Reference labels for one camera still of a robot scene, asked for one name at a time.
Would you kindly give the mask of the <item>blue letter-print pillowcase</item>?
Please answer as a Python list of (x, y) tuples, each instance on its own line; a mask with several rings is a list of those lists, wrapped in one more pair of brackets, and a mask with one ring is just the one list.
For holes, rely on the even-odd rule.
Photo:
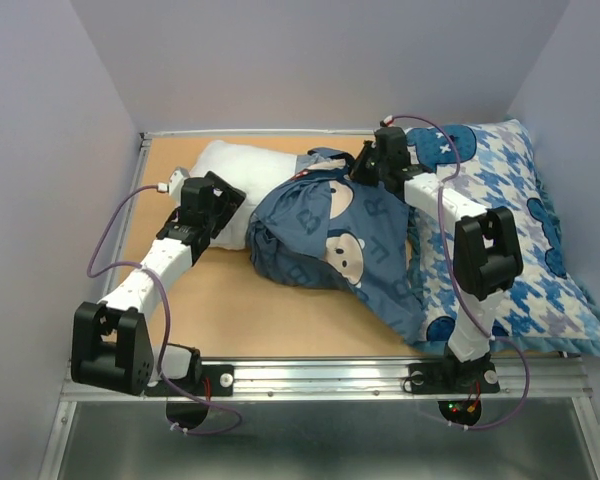
[(251, 214), (246, 245), (276, 283), (354, 294), (407, 343), (424, 322), (408, 275), (408, 206), (384, 187), (356, 183), (350, 154), (316, 148)]

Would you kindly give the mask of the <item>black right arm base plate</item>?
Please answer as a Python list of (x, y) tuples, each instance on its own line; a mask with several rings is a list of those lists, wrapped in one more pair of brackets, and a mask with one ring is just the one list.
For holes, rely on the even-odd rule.
[(408, 365), (401, 388), (414, 395), (468, 395), (469, 393), (495, 394), (500, 392), (493, 365), (487, 368), (444, 366), (442, 362), (421, 362)]

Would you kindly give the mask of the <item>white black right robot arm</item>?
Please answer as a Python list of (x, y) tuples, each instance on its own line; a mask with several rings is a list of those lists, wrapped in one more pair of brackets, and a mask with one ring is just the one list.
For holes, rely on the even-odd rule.
[(383, 124), (349, 166), (351, 178), (378, 186), (438, 221), (452, 288), (460, 304), (440, 366), (443, 384), (462, 390), (476, 378), (472, 362), (487, 357), (497, 309), (523, 270), (513, 213), (488, 209), (446, 186), (429, 167), (411, 161), (405, 131)]

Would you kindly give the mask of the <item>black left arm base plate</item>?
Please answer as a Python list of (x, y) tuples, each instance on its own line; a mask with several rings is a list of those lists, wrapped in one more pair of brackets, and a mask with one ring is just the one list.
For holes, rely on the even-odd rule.
[(234, 366), (230, 364), (203, 364), (187, 377), (172, 382), (187, 393), (212, 399), (231, 397), (234, 385)]

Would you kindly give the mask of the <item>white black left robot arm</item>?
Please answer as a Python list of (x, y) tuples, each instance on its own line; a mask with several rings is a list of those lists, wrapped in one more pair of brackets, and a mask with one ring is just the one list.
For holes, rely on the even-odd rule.
[(175, 208), (144, 258), (126, 262), (129, 275), (97, 302), (76, 309), (71, 378), (131, 395), (169, 382), (190, 394), (202, 384), (199, 351), (167, 339), (152, 347), (147, 322), (156, 308), (169, 307), (168, 290), (196, 264), (246, 195), (213, 172), (192, 177), (182, 168), (150, 188), (170, 196)]

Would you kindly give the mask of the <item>white pillow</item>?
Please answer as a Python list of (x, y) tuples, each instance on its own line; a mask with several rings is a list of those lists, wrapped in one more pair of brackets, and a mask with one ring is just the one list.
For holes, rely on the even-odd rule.
[(228, 224), (211, 241), (211, 246), (243, 250), (249, 220), (255, 208), (274, 188), (300, 169), (298, 155), (222, 140), (209, 143), (198, 156), (190, 175), (203, 177), (211, 171), (246, 195)]

